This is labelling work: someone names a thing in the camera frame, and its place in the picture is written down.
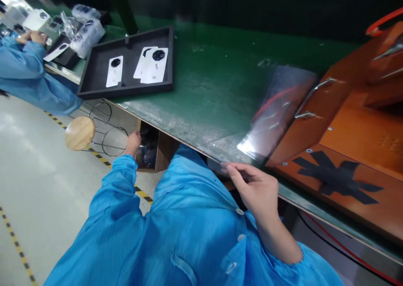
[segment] hand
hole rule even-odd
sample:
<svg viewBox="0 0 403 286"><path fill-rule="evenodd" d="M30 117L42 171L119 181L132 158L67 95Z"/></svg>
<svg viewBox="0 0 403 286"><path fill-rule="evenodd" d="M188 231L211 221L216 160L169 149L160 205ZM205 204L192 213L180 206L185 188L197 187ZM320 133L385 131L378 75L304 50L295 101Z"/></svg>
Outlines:
<svg viewBox="0 0 403 286"><path fill-rule="evenodd" d="M223 163L225 171L256 219L257 232L266 249L287 264L302 260L302 251L281 222L277 211L278 181L248 164Z"/></svg>
<svg viewBox="0 0 403 286"><path fill-rule="evenodd" d="M43 34L41 32L38 31L32 31L31 32L31 40L33 42L37 42L39 44L41 44L42 46L46 45L46 40L47 40L47 35Z"/></svg>
<svg viewBox="0 0 403 286"><path fill-rule="evenodd" d="M127 138L127 148L124 155L132 155L133 158L136 155L137 150L141 144L140 132L134 131Z"/></svg>
<svg viewBox="0 0 403 286"><path fill-rule="evenodd" d="M245 206L257 221L278 220L278 181L254 166L244 163L223 163Z"/></svg>
<svg viewBox="0 0 403 286"><path fill-rule="evenodd" d="M25 32L16 39L16 41L21 45L25 45L29 40L31 40L31 31Z"/></svg>

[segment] round wooden seat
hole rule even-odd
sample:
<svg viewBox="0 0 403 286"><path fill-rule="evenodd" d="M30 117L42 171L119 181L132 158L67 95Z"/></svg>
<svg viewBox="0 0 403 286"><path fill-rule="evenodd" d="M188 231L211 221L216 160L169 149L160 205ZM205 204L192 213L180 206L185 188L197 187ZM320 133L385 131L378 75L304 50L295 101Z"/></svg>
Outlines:
<svg viewBox="0 0 403 286"><path fill-rule="evenodd" d="M66 145L78 151L92 142L95 136L95 123L90 117L80 116L67 126L65 132Z"/></svg>

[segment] person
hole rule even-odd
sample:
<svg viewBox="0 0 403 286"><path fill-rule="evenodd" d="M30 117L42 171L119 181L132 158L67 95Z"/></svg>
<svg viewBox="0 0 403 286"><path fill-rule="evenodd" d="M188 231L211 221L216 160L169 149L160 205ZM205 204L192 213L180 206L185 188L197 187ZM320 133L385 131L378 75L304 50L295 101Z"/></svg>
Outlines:
<svg viewBox="0 0 403 286"><path fill-rule="evenodd" d="M277 180L253 166L224 165L244 212L200 156L181 145L143 217L133 186L140 143L139 133L129 136L45 286L343 284L294 240L277 212Z"/></svg>
<svg viewBox="0 0 403 286"><path fill-rule="evenodd" d="M10 94L53 115L70 115L83 100L76 96L77 85L64 85L46 73L46 40L47 35L32 31L0 41L0 94Z"/></svg>

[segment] camera lens module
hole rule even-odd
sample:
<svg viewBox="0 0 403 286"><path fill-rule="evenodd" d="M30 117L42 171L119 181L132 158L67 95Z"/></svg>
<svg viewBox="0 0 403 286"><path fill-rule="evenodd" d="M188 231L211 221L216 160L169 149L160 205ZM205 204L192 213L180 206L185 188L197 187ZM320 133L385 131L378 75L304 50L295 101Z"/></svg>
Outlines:
<svg viewBox="0 0 403 286"><path fill-rule="evenodd" d="M120 59L113 60L110 65L116 68L118 65L120 65Z"/></svg>
<svg viewBox="0 0 403 286"><path fill-rule="evenodd" d="M155 61L160 61L160 60L162 60L164 57L165 57L165 52L162 51L162 50L155 51L155 52L152 54L152 59L154 59Z"/></svg>
<svg viewBox="0 0 403 286"><path fill-rule="evenodd" d="M149 49L147 49L147 50L145 50L144 52L143 52L143 57L145 58L146 57L146 53L148 52L148 51L150 51L151 50L151 48L149 48Z"/></svg>

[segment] red handle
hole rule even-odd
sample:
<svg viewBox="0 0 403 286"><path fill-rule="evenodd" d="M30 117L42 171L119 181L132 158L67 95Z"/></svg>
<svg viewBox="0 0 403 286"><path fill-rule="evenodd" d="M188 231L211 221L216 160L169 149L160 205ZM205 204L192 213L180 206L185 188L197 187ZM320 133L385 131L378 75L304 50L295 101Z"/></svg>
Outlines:
<svg viewBox="0 0 403 286"><path fill-rule="evenodd" d="M399 16L400 14L403 14L403 8L397 9L396 11L393 11L392 13L389 13L388 15L382 17L380 20L374 22L372 25L369 26L365 34L372 37L382 34L383 31L379 30L379 26L395 18L396 16Z"/></svg>

